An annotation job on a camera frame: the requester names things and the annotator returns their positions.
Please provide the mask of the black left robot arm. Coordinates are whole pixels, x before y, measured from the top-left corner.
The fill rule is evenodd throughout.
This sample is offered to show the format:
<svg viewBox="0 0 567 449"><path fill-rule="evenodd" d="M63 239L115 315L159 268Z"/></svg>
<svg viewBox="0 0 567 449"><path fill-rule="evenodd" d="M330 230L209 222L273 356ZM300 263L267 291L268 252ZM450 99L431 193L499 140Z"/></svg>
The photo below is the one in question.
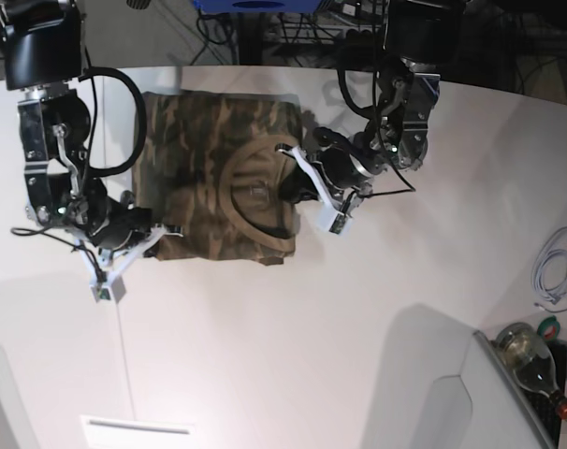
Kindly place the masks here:
<svg viewBox="0 0 567 449"><path fill-rule="evenodd" d="M343 102L366 126L351 138L314 128L318 148L303 153L308 169L295 166L282 180L281 200L331 198L348 214L379 195L372 187L377 176L392 171L401 178L422 167L439 69L456 56L465 7L463 1L372 2L370 31L347 33L336 66Z"/></svg>

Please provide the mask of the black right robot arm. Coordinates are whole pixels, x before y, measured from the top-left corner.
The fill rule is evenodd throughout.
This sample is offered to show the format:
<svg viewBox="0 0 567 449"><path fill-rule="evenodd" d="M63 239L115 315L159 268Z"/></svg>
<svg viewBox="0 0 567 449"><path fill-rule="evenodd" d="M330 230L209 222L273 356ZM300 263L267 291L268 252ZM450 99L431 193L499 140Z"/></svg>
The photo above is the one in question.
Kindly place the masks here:
<svg viewBox="0 0 567 449"><path fill-rule="evenodd" d="M34 229L13 228L16 237L49 236L53 229L73 237L70 247L91 265L97 282L109 280L92 253L136 260L163 236L179 236L178 225L155 221L130 194L109 196L102 180L132 168L147 137L147 112L138 86L124 72L91 64L83 40L85 16L76 1L0 1L0 51L6 86L21 91L17 105L24 158L27 210ZM132 95L138 131L130 156L116 167L92 167L97 115L71 80L118 80Z"/></svg>

